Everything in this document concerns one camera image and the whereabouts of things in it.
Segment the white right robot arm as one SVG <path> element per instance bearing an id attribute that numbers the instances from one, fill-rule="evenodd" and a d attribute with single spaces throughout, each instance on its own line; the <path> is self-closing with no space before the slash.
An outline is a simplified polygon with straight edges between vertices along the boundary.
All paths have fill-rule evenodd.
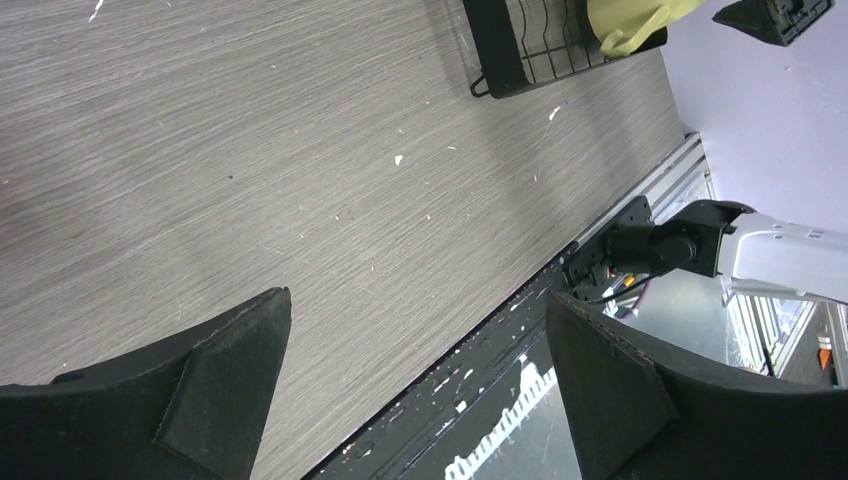
<path id="1" fill-rule="evenodd" d="M 701 7 L 699 1 L 591 1 L 588 20 L 602 54 L 629 56 L 650 37 Z M 719 274 L 847 300 L 847 236 L 787 223 L 732 201 L 695 201 L 664 223 L 611 224 L 603 258 L 625 273 L 651 277 L 682 269 Z"/>

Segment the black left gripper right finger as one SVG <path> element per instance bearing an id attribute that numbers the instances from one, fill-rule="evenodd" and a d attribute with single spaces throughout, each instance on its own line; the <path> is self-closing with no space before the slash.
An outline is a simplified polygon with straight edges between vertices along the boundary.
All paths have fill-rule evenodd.
<path id="1" fill-rule="evenodd" d="M 847 394 L 752 373 L 547 300 L 546 334 L 586 479 L 843 479 Z"/>

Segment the pale yellow faceted mug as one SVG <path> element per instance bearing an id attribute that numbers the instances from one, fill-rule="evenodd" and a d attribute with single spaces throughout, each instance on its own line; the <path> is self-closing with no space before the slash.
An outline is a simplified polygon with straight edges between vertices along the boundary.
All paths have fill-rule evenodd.
<path id="1" fill-rule="evenodd" d="M 692 13 L 704 0 L 589 0 L 587 16 L 610 60 L 636 52 L 649 37 Z"/>

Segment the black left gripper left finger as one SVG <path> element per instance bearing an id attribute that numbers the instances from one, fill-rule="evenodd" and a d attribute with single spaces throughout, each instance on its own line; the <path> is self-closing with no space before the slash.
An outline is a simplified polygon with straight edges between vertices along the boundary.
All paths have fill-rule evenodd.
<path id="1" fill-rule="evenodd" d="M 5 479 L 247 479 L 284 361 L 291 294 L 45 385 L 1 389 Z"/>

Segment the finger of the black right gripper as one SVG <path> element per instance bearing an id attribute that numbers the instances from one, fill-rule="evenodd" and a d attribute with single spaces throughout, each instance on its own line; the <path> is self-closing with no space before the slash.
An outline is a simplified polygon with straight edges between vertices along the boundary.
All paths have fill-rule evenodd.
<path id="1" fill-rule="evenodd" d="M 788 47 L 834 6 L 833 0 L 740 0 L 716 12 L 712 21 Z"/>

